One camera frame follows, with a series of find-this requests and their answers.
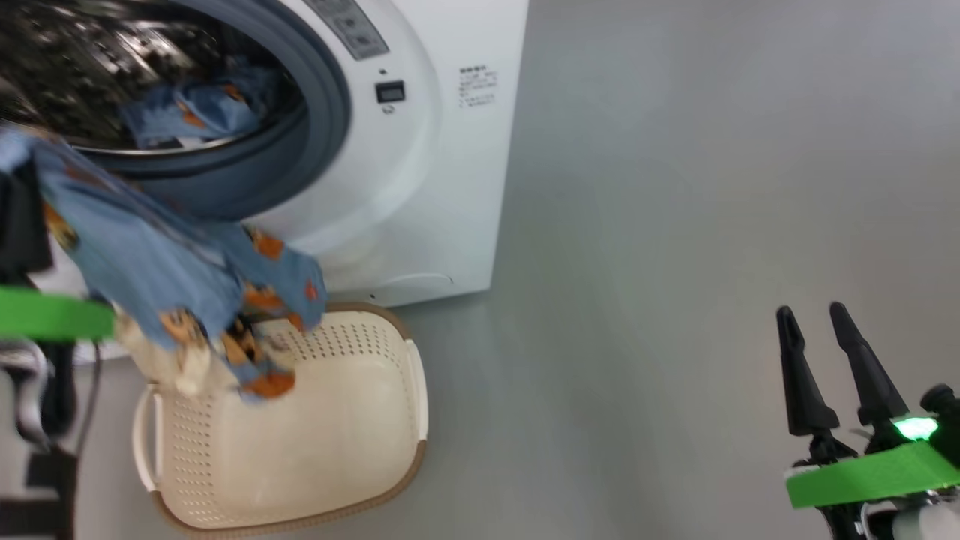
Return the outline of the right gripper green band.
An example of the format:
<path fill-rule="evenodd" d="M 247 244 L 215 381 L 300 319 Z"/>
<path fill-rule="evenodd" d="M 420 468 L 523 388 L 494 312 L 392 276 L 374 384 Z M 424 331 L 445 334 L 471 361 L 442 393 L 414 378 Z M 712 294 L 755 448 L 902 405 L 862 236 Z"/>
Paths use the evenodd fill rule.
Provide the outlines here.
<path fill-rule="evenodd" d="M 905 417 L 908 405 L 847 305 L 834 301 L 829 315 L 838 345 L 849 359 L 859 397 L 860 424 L 875 426 Z M 839 427 L 836 411 L 826 405 L 812 375 L 805 336 L 788 305 L 777 310 L 777 329 L 789 434 L 813 437 Z M 906 437 L 905 444 L 823 467 L 802 466 L 786 472 L 785 487 L 793 509 L 891 500 L 960 486 L 960 467 L 932 445 L 938 421 L 898 420 L 892 426 L 895 435 Z"/>

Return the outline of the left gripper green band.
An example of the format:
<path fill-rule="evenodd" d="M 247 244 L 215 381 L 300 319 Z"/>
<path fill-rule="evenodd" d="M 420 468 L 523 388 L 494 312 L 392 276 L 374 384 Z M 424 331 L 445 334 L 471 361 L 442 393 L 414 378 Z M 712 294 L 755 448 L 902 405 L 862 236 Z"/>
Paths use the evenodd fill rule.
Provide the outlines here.
<path fill-rule="evenodd" d="M 0 286 L 0 338 L 102 341 L 113 337 L 111 307 L 38 289 Z"/>

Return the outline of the blue garment with orange print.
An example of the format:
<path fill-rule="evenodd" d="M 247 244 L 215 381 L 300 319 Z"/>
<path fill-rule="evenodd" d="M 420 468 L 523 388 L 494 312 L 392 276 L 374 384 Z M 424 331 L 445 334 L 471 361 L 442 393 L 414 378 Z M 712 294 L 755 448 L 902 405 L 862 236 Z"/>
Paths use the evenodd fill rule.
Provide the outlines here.
<path fill-rule="evenodd" d="M 211 79 L 158 83 L 117 106 L 138 149 L 179 140 L 209 141 L 257 132 L 273 112 L 282 76 L 263 66 L 241 65 Z"/>
<path fill-rule="evenodd" d="M 27 163 L 49 233 L 91 291 L 165 348 L 173 339 L 161 335 L 159 316 L 188 311 L 244 395 L 294 389 L 289 353 L 253 318 L 315 329 L 327 299 L 315 259 L 260 229 L 174 211 L 54 138 L 0 127 L 0 173 Z"/>

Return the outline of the cream perforated laundry basket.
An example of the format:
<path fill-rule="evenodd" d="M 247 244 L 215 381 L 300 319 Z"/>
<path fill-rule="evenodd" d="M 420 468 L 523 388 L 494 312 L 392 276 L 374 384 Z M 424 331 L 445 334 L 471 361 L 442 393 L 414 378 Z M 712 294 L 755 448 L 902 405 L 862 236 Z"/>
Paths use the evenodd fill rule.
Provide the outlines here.
<path fill-rule="evenodd" d="M 404 491 L 428 447 L 428 389 L 419 350 L 392 312 L 330 304 L 302 334 L 260 320 L 297 376 L 254 402 L 211 372 L 199 397 L 150 384 L 133 417 L 138 476 L 169 526 L 192 540 L 315 527 L 384 505 Z"/>

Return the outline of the white front-load washing machine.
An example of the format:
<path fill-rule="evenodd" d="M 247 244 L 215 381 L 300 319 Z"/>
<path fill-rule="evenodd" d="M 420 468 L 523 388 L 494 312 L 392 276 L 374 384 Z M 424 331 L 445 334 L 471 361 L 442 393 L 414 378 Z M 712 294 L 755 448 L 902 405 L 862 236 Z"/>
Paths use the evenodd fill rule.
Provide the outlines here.
<path fill-rule="evenodd" d="M 486 290 L 530 0 L 0 0 L 0 122 L 315 256 L 339 302 Z M 259 127 L 141 149 L 161 83 L 274 76 Z"/>

